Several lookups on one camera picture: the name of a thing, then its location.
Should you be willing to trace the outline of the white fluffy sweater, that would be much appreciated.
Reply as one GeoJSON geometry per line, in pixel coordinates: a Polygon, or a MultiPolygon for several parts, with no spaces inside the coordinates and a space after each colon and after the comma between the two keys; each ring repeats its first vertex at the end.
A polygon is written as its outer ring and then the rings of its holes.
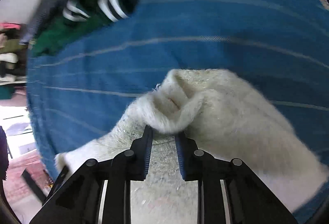
{"type": "Polygon", "coordinates": [[[288,120],[249,83],[228,70],[171,70],[134,100],[99,139],[55,156],[58,170],[105,161],[128,149],[144,127],[155,130],[149,172],[131,184],[133,223],[195,223],[197,185],[178,169],[174,134],[184,131],[215,158],[243,160],[291,211],[328,180],[328,169],[288,120]]]}

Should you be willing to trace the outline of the clothes rack with clothes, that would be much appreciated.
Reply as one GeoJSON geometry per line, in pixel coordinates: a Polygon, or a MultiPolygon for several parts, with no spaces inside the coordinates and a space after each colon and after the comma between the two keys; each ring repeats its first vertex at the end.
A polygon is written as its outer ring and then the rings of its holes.
{"type": "Polygon", "coordinates": [[[1,100],[10,100],[27,83],[28,47],[20,42],[23,26],[1,23],[1,100]]]}

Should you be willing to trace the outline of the blue striped bed sheet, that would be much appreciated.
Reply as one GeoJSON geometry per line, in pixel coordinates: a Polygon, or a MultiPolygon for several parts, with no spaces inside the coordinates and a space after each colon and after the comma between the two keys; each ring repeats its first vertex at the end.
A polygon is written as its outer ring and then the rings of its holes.
{"type": "Polygon", "coordinates": [[[42,160],[110,131],[174,68],[226,68],[255,86],[328,163],[328,10],[319,0],[139,0],[133,14],[28,59],[42,160]]]}

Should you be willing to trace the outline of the dark green striped garment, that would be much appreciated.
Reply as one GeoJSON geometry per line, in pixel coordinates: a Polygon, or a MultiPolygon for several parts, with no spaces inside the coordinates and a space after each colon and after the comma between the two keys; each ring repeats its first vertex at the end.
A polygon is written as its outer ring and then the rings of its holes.
{"type": "Polygon", "coordinates": [[[55,55],[87,34],[129,18],[139,0],[68,0],[31,46],[35,57],[55,55]]]}

